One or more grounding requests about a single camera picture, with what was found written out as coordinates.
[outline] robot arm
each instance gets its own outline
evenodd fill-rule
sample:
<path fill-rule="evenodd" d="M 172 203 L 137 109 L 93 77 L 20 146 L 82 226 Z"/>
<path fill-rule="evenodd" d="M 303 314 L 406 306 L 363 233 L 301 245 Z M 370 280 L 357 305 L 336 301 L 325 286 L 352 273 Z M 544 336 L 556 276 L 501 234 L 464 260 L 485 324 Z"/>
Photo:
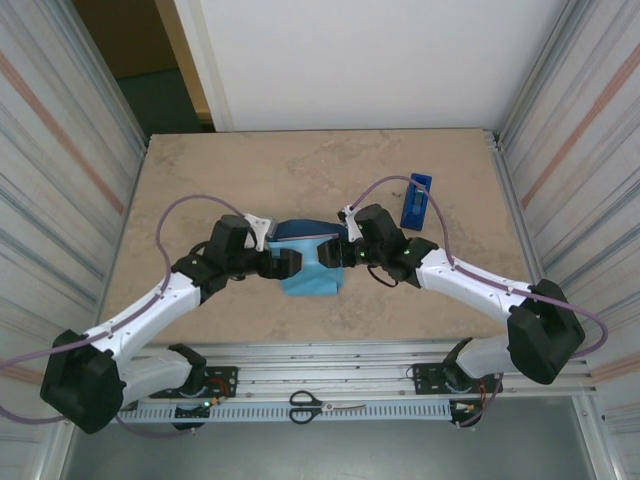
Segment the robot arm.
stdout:
<path fill-rule="evenodd" d="M 41 398 L 86 433 L 94 433 L 123 406 L 160 390 L 198 392 L 205 380 L 206 361 L 189 347 L 172 345 L 156 357 L 132 358 L 171 322 L 225 288 L 229 278 L 241 280 L 257 274 L 280 280 L 295 275 L 302 266 L 299 253 L 283 249 L 276 257 L 263 249 L 271 223 L 251 215 L 244 219 L 223 216 L 208 242 L 194 247 L 171 267 L 164 289 L 165 282 L 161 282 L 124 311 L 82 335 L 71 330 L 62 333 L 54 347 L 101 338 L 52 355 Z M 140 313 L 155 297 L 156 301 Z"/>
<path fill-rule="evenodd" d="M 447 381 L 457 390 L 475 379 L 501 372 L 521 372 L 535 382 L 550 384 L 585 338 L 575 314 L 535 302 L 511 290 L 521 290 L 566 302 L 555 283 L 532 286 L 494 275 L 453 258 L 454 265 L 505 285 L 495 288 L 452 267 L 444 249 L 423 238 L 406 239 L 389 212 L 380 205 L 339 213 L 349 241 L 334 239 L 318 247 L 326 267 L 381 267 L 397 282 L 434 290 L 480 310 L 507 329 L 488 339 L 461 341 L 444 361 Z"/>

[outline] beige tabletop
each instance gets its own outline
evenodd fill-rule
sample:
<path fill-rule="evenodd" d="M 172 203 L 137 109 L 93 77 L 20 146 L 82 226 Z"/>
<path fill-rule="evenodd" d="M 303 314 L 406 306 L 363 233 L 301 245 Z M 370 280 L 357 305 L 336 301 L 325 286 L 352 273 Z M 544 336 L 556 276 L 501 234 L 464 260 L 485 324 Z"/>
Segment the beige tabletop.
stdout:
<path fill-rule="evenodd" d="M 224 198 L 257 216 L 337 221 L 371 183 L 424 173 L 449 225 L 456 256 L 526 279 L 521 250 L 481 130 L 156 135 L 152 138 L 109 290 L 104 320 L 151 289 L 163 274 L 156 224 L 174 200 Z M 406 184 L 388 182 L 363 203 L 399 222 Z M 167 220 L 162 240 L 173 261 L 209 238 L 227 211 L 194 200 Z M 442 245 L 431 206 L 419 234 Z M 165 329 L 156 342 L 282 342 L 486 336 L 497 323 L 462 303 L 408 284 L 385 288 L 364 267 L 348 269 L 337 296 L 286 296 L 277 281 L 249 277 Z"/>

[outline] corrugated metal wall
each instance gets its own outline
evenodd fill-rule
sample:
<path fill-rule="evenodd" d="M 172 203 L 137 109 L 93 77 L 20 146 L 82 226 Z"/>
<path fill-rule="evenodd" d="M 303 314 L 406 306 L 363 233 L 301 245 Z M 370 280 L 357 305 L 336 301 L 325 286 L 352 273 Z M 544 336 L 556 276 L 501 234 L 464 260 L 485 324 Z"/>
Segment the corrugated metal wall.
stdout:
<path fill-rule="evenodd" d="M 607 320 L 588 362 L 640 478 L 640 2 L 586 3 L 501 138 L 546 275 Z"/>
<path fill-rule="evenodd" d="M 65 1 L 0 2 L 0 352 L 85 330 L 145 147 Z M 46 359 L 0 372 L 0 401 L 42 416 Z M 30 475 L 47 427 L 0 418 L 0 478 Z"/>

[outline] blue container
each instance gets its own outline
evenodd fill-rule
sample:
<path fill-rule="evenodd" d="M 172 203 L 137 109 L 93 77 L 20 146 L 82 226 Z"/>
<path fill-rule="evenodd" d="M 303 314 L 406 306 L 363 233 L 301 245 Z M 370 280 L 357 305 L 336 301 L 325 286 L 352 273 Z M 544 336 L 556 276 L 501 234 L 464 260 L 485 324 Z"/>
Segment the blue container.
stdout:
<path fill-rule="evenodd" d="M 423 185 L 428 192 L 431 192 L 431 177 L 429 175 L 412 173 L 411 179 Z M 424 217 L 427 215 L 428 201 L 427 196 L 418 190 L 415 185 L 410 183 L 404 198 L 404 208 L 402 209 L 400 226 L 411 230 L 422 230 Z"/>

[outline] scissors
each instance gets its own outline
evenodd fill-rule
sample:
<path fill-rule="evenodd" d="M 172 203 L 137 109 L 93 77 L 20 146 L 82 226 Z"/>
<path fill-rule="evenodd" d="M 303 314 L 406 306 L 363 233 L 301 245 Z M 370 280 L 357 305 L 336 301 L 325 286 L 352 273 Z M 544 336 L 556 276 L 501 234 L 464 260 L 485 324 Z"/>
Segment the scissors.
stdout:
<path fill-rule="evenodd" d="M 289 410 L 289 418 L 293 423 L 305 425 L 323 412 L 333 410 L 359 410 L 364 408 L 364 403 L 333 402 L 327 403 L 318 400 L 306 390 L 298 390 L 291 395 L 289 403 L 294 407 Z"/>

